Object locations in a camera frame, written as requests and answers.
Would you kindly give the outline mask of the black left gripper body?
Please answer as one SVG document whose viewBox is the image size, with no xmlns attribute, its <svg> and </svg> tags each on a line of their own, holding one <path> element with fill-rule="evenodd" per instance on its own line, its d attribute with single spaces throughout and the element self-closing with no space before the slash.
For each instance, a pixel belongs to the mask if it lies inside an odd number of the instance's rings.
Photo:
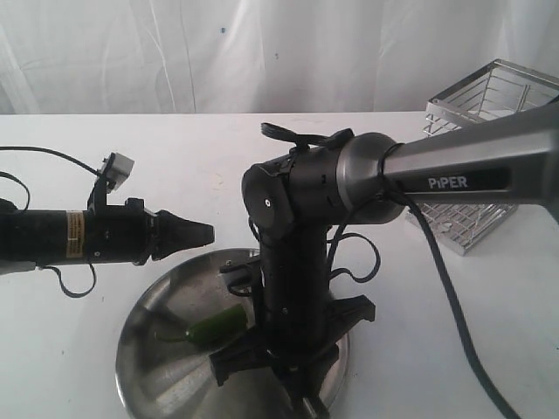
<svg viewBox="0 0 559 419">
<path fill-rule="evenodd" d="M 132 263 L 169 255 L 169 232 L 174 216 L 167 210 L 153 213 L 142 199 L 106 205 L 84 212 L 84 258 L 92 264 Z"/>
</svg>

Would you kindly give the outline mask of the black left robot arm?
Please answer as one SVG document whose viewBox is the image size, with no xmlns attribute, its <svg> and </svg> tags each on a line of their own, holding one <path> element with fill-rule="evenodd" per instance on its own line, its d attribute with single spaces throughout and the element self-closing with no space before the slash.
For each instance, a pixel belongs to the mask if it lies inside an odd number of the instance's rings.
<svg viewBox="0 0 559 419">
<path fill-rule="evenodd" d="M 1 268 L 8 272 L 65 264 L 144 265 L 212 244 L 214 227 L 139 198 L 86 210 L 26 210 L 1 215 Z"/>
</svg>

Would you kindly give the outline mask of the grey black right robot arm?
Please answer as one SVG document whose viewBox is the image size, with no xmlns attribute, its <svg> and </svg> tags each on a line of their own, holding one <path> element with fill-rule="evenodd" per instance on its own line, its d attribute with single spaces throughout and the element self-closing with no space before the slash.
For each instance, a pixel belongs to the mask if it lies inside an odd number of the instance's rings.
<svg viewBox="0 0 559 419">
<path fill-rule="evenodd" d="M 338 360 L 338 341 L 373 321 L 365 296 L 333 299 L 333 261 L 351 224 L 382 224 L 403 210 L 416 217 L 459 332 L 466 359 L 495 407 L 515 411 L 475 351 L 457 293 L 421 203 L 537 204 L 558 213 L 558 105 L 549 103 L 444 134 L 399 143 L 344 129 L 298 134 L 265 123 L 261 132 L 291 144 L 286 155 L 252 165 L 242 196 L 259 256 L 237 264 L 250 287 L 255 324 L 210 357 L 218 384 L 268 368 L 301 418 L 326 418 L 321 382 Z"/>
</svg>

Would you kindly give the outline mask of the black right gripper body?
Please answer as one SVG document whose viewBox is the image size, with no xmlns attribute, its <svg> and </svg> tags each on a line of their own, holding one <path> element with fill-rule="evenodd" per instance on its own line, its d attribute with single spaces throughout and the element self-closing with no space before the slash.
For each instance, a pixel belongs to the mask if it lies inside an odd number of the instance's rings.
<svg viewBox="0 0 559 419">
<path fill-rule="evenodd" d="M 327 405 L 320 397 L 321 384 L 339 360 L 337 342 L 359 321 L 374 321 L 376 306 L 365 296 L 347 299 L 327 297 L 325 311 L 319 316 L 326 329 L 316 343 L 303 334 L 300 343 L 281 337 L 266 322 L 262 298 L 252 301 L 256 323 L 232 343 L 210 356 L 211 371 L 219 387 L 237 372 L 270 368 L 285 389 L 297 418 L 329 418 Z"/>
</svg>

